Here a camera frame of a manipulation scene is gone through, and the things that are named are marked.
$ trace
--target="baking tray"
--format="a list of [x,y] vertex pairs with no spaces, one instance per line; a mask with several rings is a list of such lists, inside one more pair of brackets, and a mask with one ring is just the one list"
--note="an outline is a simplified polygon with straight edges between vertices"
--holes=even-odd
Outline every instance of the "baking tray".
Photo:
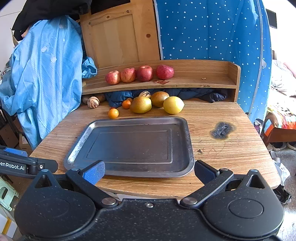
[[83,169],[103,160],[106,175],[181,177],[194,166],[187,121],[181,117],[127,118],[91,122],[64,160]]

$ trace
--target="small orange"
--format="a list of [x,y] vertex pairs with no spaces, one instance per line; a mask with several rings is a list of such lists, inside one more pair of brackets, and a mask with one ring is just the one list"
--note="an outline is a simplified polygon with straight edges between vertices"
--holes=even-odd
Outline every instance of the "small orange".
[[129,109],[130,105],[131,105],[131,102],[129,100],[125,100],[124,102],[122,102],[122,107],[124,109]]
[[111,119],[115,119],[115,118],[117,118],[117,117],[119,116],[119,112],[118,112],[117,109],[112,108],[112,109],[109,110],[109,112],[108,112],[108,116],[109,116],[109,118],[111,118]]

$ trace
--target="wooden table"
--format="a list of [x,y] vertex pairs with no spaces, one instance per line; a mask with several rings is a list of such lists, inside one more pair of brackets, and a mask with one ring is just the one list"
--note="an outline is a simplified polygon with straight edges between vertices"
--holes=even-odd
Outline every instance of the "wooden table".
[[[184,101],[184,109],[177,115],[188,122],[194,158],[216,169],[227,167],[236,174],[258,169],[271,187],[280,184],[280,178],[262,139],[237,103],[207,103],[199,99]],[[163,108],[152,108],[139,115],[118,108],[119,118],[167,116]],[[54,159],[59,164],[57,174],[65,173],[63,161],[77,137],[92,121],[107,119],[109,105],[102,103],[96,109],[81,105],[62,120],[33,151],[32,157]],[[210,132],[217,123],[228,122],[235,127],[227,139],[214,139]],[[181,199],[203,184],[191,171],[178,178],[135,178],[105,176],[97,184],[102,190],[119,194],[153,198]]]

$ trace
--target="red apple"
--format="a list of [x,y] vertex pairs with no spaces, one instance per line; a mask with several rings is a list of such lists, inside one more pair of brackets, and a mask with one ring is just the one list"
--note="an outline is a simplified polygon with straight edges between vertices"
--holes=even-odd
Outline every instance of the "red apple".
[[153,69],[148,65],[141,66],[140,68],[138,68],[137,78],[141,82],[147,82],[152,80]]
[[156,69],[156,75],[161,80],[168,80],[174,76],[174,69],[167,65],[159,65]]
[[136,79],[136,69],[127,68],[120,72],[120,78],[124,83],[133,82]]
[[106,74],[106,82],[110,85],[116,85],[120,81],[120,73],[117,70],[110,71]]

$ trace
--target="metal bolt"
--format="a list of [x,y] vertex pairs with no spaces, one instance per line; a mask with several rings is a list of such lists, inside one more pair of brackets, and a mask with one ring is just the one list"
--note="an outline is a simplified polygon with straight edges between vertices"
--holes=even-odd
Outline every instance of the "metal bolt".
[[154,207],[153,203],[146,203],[146,207]]
[[102,199],[102,204],[105,205],[114,205],[116,203],[116,199],[112,197],[105,197]]
[[185,197],[182,199],[183,203],[186,205],[194,205],[197,204],[197,200],[194,197]]

